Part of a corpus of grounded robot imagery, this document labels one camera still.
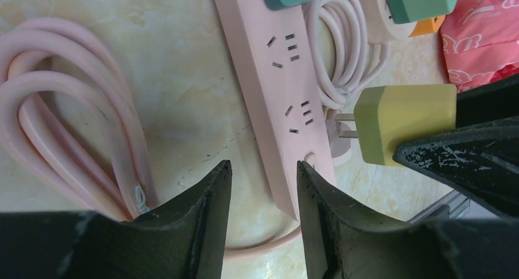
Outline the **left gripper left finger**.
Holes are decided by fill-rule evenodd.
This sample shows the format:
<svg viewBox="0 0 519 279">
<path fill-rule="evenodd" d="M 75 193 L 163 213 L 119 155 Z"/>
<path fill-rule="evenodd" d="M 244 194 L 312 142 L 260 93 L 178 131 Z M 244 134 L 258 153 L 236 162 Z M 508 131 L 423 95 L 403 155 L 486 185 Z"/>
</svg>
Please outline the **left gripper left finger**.
<svg viewBox="0 0 519 279">
<path fill-rule="evenodd" d="M 231 162 L 130 222 L 94 211 L 1 214 L 2 278 L 220 278 Z"/>
</svg>

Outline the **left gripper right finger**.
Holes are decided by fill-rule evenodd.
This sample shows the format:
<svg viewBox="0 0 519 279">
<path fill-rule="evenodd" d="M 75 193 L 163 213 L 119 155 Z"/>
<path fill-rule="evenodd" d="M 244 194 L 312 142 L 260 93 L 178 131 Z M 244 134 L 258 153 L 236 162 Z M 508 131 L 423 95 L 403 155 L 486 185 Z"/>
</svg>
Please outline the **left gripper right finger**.
<svg viewBox="0 0 519 279">
<path fill-rule="evenodd" d="M 432 219 L 379 213 L 297 164 L 309 278 L 517 278 L 518 220 Z"/>
</svg>

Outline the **yellow charger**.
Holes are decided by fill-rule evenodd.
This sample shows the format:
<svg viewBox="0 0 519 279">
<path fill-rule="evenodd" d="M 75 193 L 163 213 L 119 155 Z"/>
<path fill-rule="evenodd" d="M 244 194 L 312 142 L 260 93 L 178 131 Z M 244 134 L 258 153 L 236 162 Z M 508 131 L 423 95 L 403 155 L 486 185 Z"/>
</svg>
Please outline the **yellow charger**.
<svg viewBox="0 0 519 279">
<path fill-rule="evenodd" d="M 397 146 L 456 126 L 457 88 L 451 84 L 368 87 L 362 90 L 353 113 L 337 114 L 336 121 L 353 121 L 355 131 L 341 138 L 357 138 L 363 161 L 398 166 Z"/>
</svg>

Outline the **orange power strip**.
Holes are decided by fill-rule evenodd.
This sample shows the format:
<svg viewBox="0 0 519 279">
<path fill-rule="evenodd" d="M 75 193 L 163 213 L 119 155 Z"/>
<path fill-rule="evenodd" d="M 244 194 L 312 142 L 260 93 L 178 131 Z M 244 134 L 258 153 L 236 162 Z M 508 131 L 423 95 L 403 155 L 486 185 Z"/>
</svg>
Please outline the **orange power strip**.
<svg viewBox="0 0 519 279">
<path fill-rule="evenodd" d="M 421 35 L 434 34 L 438 32 L 441 25 L 445 20 L 445 15 L 440 15 L 437 17 L 427 18 L 425 20 L 420 20 L 416 23 L 416 27 L 413 32 L 409 35 L 409 37 L 417 37 Z"/>
</svg>

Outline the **pink long power strip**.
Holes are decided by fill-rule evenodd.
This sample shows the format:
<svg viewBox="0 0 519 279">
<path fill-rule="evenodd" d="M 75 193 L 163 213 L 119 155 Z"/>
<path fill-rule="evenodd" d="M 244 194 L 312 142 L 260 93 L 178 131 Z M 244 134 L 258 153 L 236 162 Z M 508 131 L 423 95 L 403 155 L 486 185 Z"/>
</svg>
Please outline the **pink long power strip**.
<svg viewBox="0 0 519 279">
<path fill-rule="evenodd" d="M 197 12 L 212 12 L 205 0 L 155 0 L 152 10 L 164 16 L 157 24 L 143 21 L 147 36 L 137 36 L 131 16 L 147 15 L 142 0 L 78 2 L 91 16 L 89 26 L 68 8 L 1 28 L 1 158 L 81 206 L 118 220 L 135 218 L 159 203 L 144 139 L 144 124 L 158 108 L 155 102 L 135 106 L 118 60 L 141 48 L 142 60 L 127 69 L 170 82 L 171 68 L 182 66 L 173 59 L 175 46 L 199 39 L 172 38 L 172 19 L 186 26 Z M 302 9 L 274 12 L 264 0 L 215 3 L 275 205 L 298 219 L 296 162 L 310 161 L 334 177 Z M 44 104 L 45 91 L 68 94 L 91 111 L 112 175 Z"/>
</svg>

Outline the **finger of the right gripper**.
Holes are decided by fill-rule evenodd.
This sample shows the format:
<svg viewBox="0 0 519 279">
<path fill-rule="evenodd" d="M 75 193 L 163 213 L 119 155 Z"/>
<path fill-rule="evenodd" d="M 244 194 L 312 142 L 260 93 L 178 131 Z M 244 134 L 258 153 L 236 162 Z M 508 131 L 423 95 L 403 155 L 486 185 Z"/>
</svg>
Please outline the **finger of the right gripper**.
<svg viewBox="0 0 519 279">
<path fill-rule="evenodd" d="M 518 116 L 518 75 L 457 95 L 457 127 Z"/>
<path fill-rule="evenodd" d="M 500 217 L 518 217 L 517 117 L 405 141 L 393 160 Z"/>
</svg>

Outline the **pink round power strip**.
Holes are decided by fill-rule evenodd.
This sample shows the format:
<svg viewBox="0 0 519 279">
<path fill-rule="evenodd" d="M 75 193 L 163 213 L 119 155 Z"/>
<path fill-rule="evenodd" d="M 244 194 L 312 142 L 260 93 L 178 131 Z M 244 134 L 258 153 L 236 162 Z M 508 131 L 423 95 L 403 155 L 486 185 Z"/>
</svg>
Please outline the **pink round power strip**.
<svg viewBox="0 0 519 279">
<path fill-rule="evenodd" d="M 304 6 L 304 17 L 310 42 L 313 65 L 317 74 L 319 96 L 325 107 L 325 124 L 332 149 L 334 164 L 343 164 L 350 153 L 348 140 L 351 131 L 341 125 L 347 121 L 346 114 L 339 110 L 351 103 L 355 95 L 359 99 L 354 107 L 353 121 L 364 162 L 398 166 L 393 161 L 394 146 L 385 147 L 382 140 L 380 109 L 387 86 L 368 88 L 386 66 L 390 56 L 390 43 L 379 43 L 379 59 L 375 67 L 369 67 L 369 32 L 377 23 L 370 14 L 375 12 L 382 0 L 314 0 Z M 335 47 L 335 66 L 331 74 L 327 72 L 321 57 L 318 42 L 318 24 L 323 21 L 332 35 Z"/>
</svg>

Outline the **green charger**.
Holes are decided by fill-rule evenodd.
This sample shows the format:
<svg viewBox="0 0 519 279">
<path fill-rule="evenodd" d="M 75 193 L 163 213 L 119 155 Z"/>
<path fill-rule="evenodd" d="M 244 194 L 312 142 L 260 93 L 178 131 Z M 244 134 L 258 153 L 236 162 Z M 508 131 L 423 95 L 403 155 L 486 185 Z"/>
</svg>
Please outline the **green charger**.
<svg viewBox="0 0 519 279">
<path fill-rule="evenodd" d="M 396 24 L 412 23 L 454 11 L 458 0 L 386 0 Z"/>
</svg>

